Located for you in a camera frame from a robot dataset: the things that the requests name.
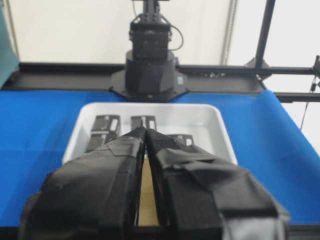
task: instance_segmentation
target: blue cloth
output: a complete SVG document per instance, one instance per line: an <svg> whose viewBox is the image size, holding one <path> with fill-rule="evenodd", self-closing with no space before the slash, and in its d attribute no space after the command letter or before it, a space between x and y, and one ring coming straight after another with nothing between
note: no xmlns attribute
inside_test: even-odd
<svg viewBox="0 0 320 240"><path fill-rule="evenodd" d="M101 92L0 91L0 226L19 225L28 196L61 166L79 111L93 102L124 100ZM239 164L288 209L293 224L320 224L320 158L272 92L186 94L172 102L216 106Z"/></svg>
<svg viewBox="0 0 320 240"><path fill-rule="evenodd" d="M18 65L6 27L5 18L0 4L0 88Z"/></svg>

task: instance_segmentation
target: white tray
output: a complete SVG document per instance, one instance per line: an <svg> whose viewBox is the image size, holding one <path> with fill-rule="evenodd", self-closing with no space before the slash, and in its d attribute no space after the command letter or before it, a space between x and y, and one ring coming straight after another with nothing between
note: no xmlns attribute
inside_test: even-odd
<svg viewBox="0 0 320 240"><path fill-rule="evenodd" d="M207 104L90 103L84 106L63 156L63 164L82 156L98 115L120 115L121 135L131 131L131 116L155 116L162 134L190 134L194 144L237 164L220 111Z"/></svg>

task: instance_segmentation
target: black cable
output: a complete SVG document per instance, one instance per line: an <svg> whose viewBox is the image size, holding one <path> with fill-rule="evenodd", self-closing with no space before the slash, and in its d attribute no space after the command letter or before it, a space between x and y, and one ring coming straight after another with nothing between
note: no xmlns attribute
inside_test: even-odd
<svg viewBox="0 0 320 240"><path fill-rule="evenodd" d="M181 48L184 46L184 44L185 44L185 38L184 38L184 35L182 34L182 32L179 30L179 28L177 28L177 27L174 26L174 25L171 25L171 27L174 28L175 30L177 30L177 32L180 34L180 36L181 36L181 44L180 44L180 46L177 47L177 48L168 49L168 50L169 50L169 51L177 51L177 50L181 49Z"/></svg>
<svg viewBox="0 0 320 240"><path fill-rule="evenodd" d="M135 18L137 18L138 15L137 15L137 11L136 11L136 3L135 3L135 1L132 1L132 8L133 8L134 16L135 16Z"/></svg>
<svg viewBox="0 0 320 240"><path fill-rule="evenodd" d="M312 80L312 83L311 83L311 88L310 88L310 91L309 93L313 93L315 91L315 87L314 86L317 86L316 85L316 80L317 80L317 76L314 76L313 80ZM303 113L303 118L302 118L302 122L301 122L301 126L300 126L300 130L302 131L302 128L304 126L304 122L305 122L305 117L306 117L306 113L307 113L307 110L308 110L308 107L309 107L309 101L306 102L305 104L305 108L304 108L304 113Z"/></svg>

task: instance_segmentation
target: black tape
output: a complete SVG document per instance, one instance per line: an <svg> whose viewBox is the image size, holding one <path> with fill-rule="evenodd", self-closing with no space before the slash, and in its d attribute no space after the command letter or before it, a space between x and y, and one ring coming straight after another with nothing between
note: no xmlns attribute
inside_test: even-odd
<svg viewBox="0 0 320 240"><path fill-rule="evenodd" d="M50 173L21 217L19 239L125 239L138 219L145 128Z"/></svg>
<svg viewBox="0 0 320 240"><path fill-rule="evenodd" d="M146 137L159 222L179 239L287 238L287 211L246 169L153 130Z"/></svg>

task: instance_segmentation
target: metal pole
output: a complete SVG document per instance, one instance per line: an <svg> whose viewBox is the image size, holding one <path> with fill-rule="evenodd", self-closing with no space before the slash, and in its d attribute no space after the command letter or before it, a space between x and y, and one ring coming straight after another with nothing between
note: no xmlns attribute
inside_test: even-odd
<svg viewBox="0 0 320 240"><path fill-rule="evenodd" d="M10 6L10 1L6 0L2 3L5 3L7 6L7 14L8 14L8 20L9 20L9 28L10 28L10 32L11 32L11 36L12 36L12 40L13 40L13 48L15 50L15 54L16 57L20 60L20 53L19 53L19 48L18 48L18 40L17 40L17 35L16 35L16 31L15 31L15 24L14 24L14 19L12 16L12 9Z"/></svg>
<svg viewBox="0 0 320 240"><path fill-rule="evenodd" d="M143 13L153 14L155 12L155 0L143 1Z"/></svg>
<svg viewBox="0 0 320 240"><path fill-rule="evenodd" d="M276 0L267 0L264 10L264 16L262 21L262 27L260 31L260 37L258 42L258 47L255 55L255 67L261 68L263 65L272 15L274 13Z"/></svg>
<svg viewBox="0 0 320 240"><path fill-rule="evenodd" d="M221 53L220 65L227 65L227 63L228 63L230 44L231 44L231 39L232 39L232 34L233 34L233 27L235 24L237 2L238 2L238 0L230 0L228 20L226 23L226 29L225 29L225 34L224 34L223 49L222 49L222 53Z"/></svg>

